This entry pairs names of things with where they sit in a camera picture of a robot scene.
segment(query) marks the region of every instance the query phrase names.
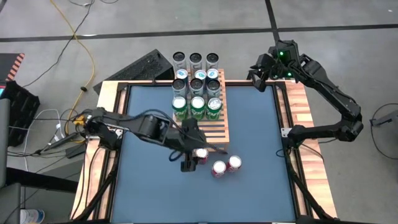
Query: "stand leg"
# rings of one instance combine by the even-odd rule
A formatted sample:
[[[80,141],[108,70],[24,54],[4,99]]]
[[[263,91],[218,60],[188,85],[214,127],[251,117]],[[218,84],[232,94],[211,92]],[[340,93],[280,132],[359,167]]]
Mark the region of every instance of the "stand leg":
[[[78,182],[65,180],[58,177],[51,177],[43,174],[35,174],[24,170],[7,167],[6,184],[20,183],[26,187],[33,187],[45,190],[59,190],[75,193]]]

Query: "wire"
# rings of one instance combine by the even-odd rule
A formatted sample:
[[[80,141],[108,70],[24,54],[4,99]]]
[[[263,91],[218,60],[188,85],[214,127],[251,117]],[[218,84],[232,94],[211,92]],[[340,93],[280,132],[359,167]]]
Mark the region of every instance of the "wire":
[[[307,149],[307,150],[309,149],[310,152],[314,152],[316,155],[318,155],[322,159],[323,162],[325,162],[325,160],[323,159],[323,156],[318,151],[316,151],[315,149],[311,148],[310,146],[308,146],[306,144],[302,144],[302,146],[306,147],[304,149]]]
[[[57,112],[57,115],[58,115],[58,124],[61,125],[60,113],[59,113],[58,110],[56,110],[56,109],[42,110],[42,111],[36,116],[36,118],[38,118],[43,112],[46,112],[46,111],[55,111],[55,112]],[[28,140],[28,137],[29,137],[30,128],[32,127],[32,125],[34,124],[34,122],[35,122],[35,119],[34,119],[34,120],[32,121],[32,123],[29,125],[29,128],[28,128],[27,133],[26,133],[25,145],[24,145],[24,153],[26,153],[26,146],[27,146],[27,140]],[[25,168],[26,168],[26,171],[29,171],[29,168],[28,168],[28,165],[27,165],[27,159],[26,159],[26,157],[24,157],[24,160],[25,160]]]
[[[72,109],[74,110],[74,109],[76,108],[77,104],[79,103],[79,101],[80,101],[81,96],[83,95],[83,93],[84,93],[85,91],[87,91],[87,86],[92,82],[92,80],[93,80],[94,77],[95,77],[95,63],[94,63],[94,58],[93,58],[92,54],[90,53],[90,51],[87,49],[87,47],[86,47],[84,44],[82,44],[82,43],[80,42],[80,40],[79,40],[78,37],[76,36],[76,31],[74,30],[74,28],[73,28],[72,25],[70,24],[69,20],[65,17],[65,15],[63,14],[63,12],[58,8],[58,6],[56,5],[56,3],[55,3],[53,0],[50,0],[50,2],[51,2],[51,4],[54,5],[54,7],[57,9],[57,11],[61,14],[63,20],[65,20],[65,22],[68,24],[69,28],[70,28],[71,31],[73,32],[73,37],[74,37],[74,38],[76,39],[76,41],[86,50],[88,56],[90,56],[90,59],[91,59],[91,64],[92,64],[92,68],[91,68],[91,77],[90,77],[90,79],[87,81],[87,83],[86,83],[83,87],[80,88],[80,94],[78,95],[78,97],[76,98],[75,103],[74,103],[73,106],[72,106]],[[91,0],[91,4],[88,6],[87,15],[88,15],[88,13],[89,13],[89,11],[90,11],[90,8],[92,7],[93,4],[94,4],[94,0]],[[72,110],[71,110],[71,112],[69,112],[68,119],[70,119],[71,116],[72,116]],[[66,127],[67,127],[67,128],[66,128],[67,131],[66,131],[65,134],[69,134],[68,123],[66,123]]]
[[[84,16],[83,20],[82,20],[82,21],[79,23],[79,25],[77,26],[76,32],[77,32],[77,30],[80,28],[80,26],[84,23],[84,21],[86,20],[88,14],[89,14],[89,12],[90,12],[90,7],[91,7],[91,5],[89,6],[89,8],[88,8],[88,10],[87,10],[87,13],[86,13],[86,15]],[[26,84],[26,85],[24,85],[24,86],[22,86],[22,87],[25,88],[25,87],[28,87],[28,86],[30,86],[31,84],[35,83],[37,80],[39,80],[40,78],[42,78],[42,76],[44,76],[47,72],[49,72],[54,66],[56,66],[56,65],[59,63],[59,61],[61,60],[61,56],[63,55],[65,49],[68,47],[69,43],[73,40],[73,38],[74,38],[74,36],[72,36],[72,37],[69,39],[69,41],[67,42],[67,44],[65,44],[65,46],[63,47],[63,49],[62,49],[60,55],[58,56],[57,61],[56,61],[53,65],[51,65],[46,71],[44,71],[41,75],[39,75],[35,80],[31,81],[29,84]]]
[[[75,174],[71,174],[71,175],[69,175],[69,176],[67,176],[67,177],[64,177],[63,179],[65,180],[65,179],[68,179],[69,177],[73,177],[74,175],[77,175],[77,174],[79,174],[80,172],[77,172],[77,173],[75,173]],[[13,211],[7,216],[7,218],[6,218],[6,220],[4,221],[4,223],[7,223],[7,220],[11,217],[11,215],[23,204],[23,203],[25,203],[26,201],[28,201],[30,198],[32,198],[38,191],[40,191],[40,190],[42,190],[42,189],[37,189],[35,192],[33,192],[27,199],[25,199],[23,202],[21,202],[16,208],[14,208],[13,209]]]
[[[87,207],[87,200],[88,200],[88,189],[90,189],[90,176],[91,176],[91,168],[93,167],[93,162],[95,159],[95,155],[97,155],[97,152],[99,151],[100,147],[97,148],[97,150],[94,152],[93,157],[91,158],[90,161],[90,166],[88,168],[88,182],[87,182],[87,193],[86,193],[86,202],[85,202],[85,207]]]
[[[113,2],[106,2],[104,0],[100,0],[101,2],[105,3],[105,4],[113,4],[113,3],[117,3],[119,0],[115,0]]]
[[[336,140],[337,140],[337,138],[334,138],[334,139],[331,139],[328,141],[318,142],[318,144],[325,144],[325,143],[329,143],[329,142],[336,141]]]
[[[83,169],[82,169],[82,173],[83,173],[83,178],[82,178],[82,184],[81,184],[81,194],[80,194],[80,196],[79,196],[79,201],[78,201],[78,203],[77,203],[77,206],[76,206],[76,208],[75,208],[75,211],[72,213],[73,215],[71,216],[72,218],[73,217],[75,217],[75,215],[76,215],[76,212],[77,212],[77,210],[78,210],[78,208],[79,208],[79,206],[80,206],[80,202],[81,202],[81,198],[83,197],[83,192],[84,192],[84,190],[85,190],[85,165],[86,164],[86,154],[85,154],[85,156],[84,156],[84,158],[83,158]]]
[[[377,112],[379,112],[379,110],[381,110],[382,108],[389,106],[389,105],[398,105],[398,103],[386,103],[385,105],[380,106],[373,114],[372,116],[372,120],[374,120],[374,118],[376,117]],[[377,146],[376,141],[374,140],[374,136],[373,136],[373,125],[371,124],[371,136],[372,136],[372,140],[373,140],[373,144],[374,147],[377,149],[377,151],[380,152],[380,154],[382,154],[384,157],[388,158],[388,159],[393,159],[393,160],[398,160],[397,157],[391,157],[386,155],[384,152],[382,152],[379,148],[379,146]]]

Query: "silver can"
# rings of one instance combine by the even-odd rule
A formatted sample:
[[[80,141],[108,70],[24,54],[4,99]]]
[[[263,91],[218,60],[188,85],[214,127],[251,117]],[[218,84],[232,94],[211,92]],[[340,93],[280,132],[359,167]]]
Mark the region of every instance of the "silver can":
[[[177,78],[181,78],[188,85],[188,72],[185,69],[180,69],[175,72]]]
[[[206,71],[211,68],[218,68],[218,55],[216,53],[210,53],[206,56]]]
[[[180,69],[187,69],[187,61],[185,60],[185,54],[182,52],[175,52],[173,54],[173,65],[174,65],[174,70],[180,70]]]
[[[206,84],[210,82],[210,80],[218,80],[218,70],[215,68],[211,68],[207,71],[206,74]]]
[[[189,64],[191,68],[191,74],[195,74],[197,70],[201,70],[201,55],[199,53],[193,53],[189,56]]]
[[[195,78],[199,78],[203,82],[203,89],[206,90],[206,77],[207,74],[203,70],[197,70],[195,72]]]
[[[199,78],[194,78],[190,82],[191,96],[203,96],[203,81]]]
[[[206,86],[207,95],[210,98],[218,98],[221,95],[221,84],[218,80],[210,80]]]
[[[187,85],[184,80],[180,78],[175,79],[172,83],[172,88],[174,97],[182,96],[185,98],[187,96]]]

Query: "gray floor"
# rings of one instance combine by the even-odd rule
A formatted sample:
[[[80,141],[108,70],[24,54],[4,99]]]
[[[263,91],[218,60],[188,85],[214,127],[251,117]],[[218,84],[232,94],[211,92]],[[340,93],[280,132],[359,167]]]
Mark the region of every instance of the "gray floor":
[[[353,26],[397,24],[398,2],[388,0],[272,0],[278,27]],[[76,27],[86,9],[56,1]],[[190,29],[269,28],[270,22],[264,1],[127,1],[103,4],[96,1],[79,34],[113,34],[126,32],[155,32]],[[8,0],[0,12],[0,37],[41,37],[69,35],[66,23],[49,1]],[[368,120],[381,105],[396,102],[398,85],[396,52],[397,29],[344,30],[324,32],[281,33],[282,39],[294,39],[301,53],[318,60],[329,78],[362,106],[364,130],[352,143],[333,142],[322,146],[326,172],[338,216],[342,220],[359,222],[396,223],[398,220],[398,165],[382,157],[370,138]],[[2,53],[25,53],[25,60],[16,80],[23,85],[53,64],[65,41],[0,42]],[[220,67],[228,79],[243,79],[247,70],[274,43],[271,33],[191,35],[180,37],[149,37],[125,39],[84,40],[96,62],[94,83],[112,75],[120,68],[153,49],[167,58],[177,50],[216,52]],[[91,73],[90,60],[76,42],[65,51],[62,61],[40,81],[28,87],[39,95],[40,110],[70,108]],[[315,125],[330,124],[339,115],[315,91],[307,90]],[[78,110],[95,107],[98,96],[89,91]],[[380,116],[398,107],[386,108]],[[44,117],[55,118],[49,112]],[[53,134],[56,121],[37,121],[29,136],[27,151],[43,147]],[[390,125],[375,130],[381,149],[397,156],[398,140]],[[10,149],[23,150],[23,147]],[[49,169],[75,161],[62,160]],[[31,171],[54,162],[54,159],[28,159]],[[8,166],[24,169],[23,159],[9,158]],[[46,209],[48,197],[35,200]],[[71,205],[62,212],[70,211]]]

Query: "blue work surface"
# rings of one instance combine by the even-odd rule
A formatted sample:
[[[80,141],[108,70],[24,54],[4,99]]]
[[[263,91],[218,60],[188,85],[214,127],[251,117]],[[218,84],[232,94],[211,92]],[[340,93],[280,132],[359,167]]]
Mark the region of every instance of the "blue work surface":
[[[197,171],[183,173],[169,162],[170,149],[143,142],[133,134],[123,140],[113,216],[114,223],[292,221],[294,209],[283,158],[272,89],[227,87],[229,155],[211,153]],[[134,86],[128,115],[159,109],[172,115],[171,87]],[[215,179],[214,161],[231,155],[242,168]]]

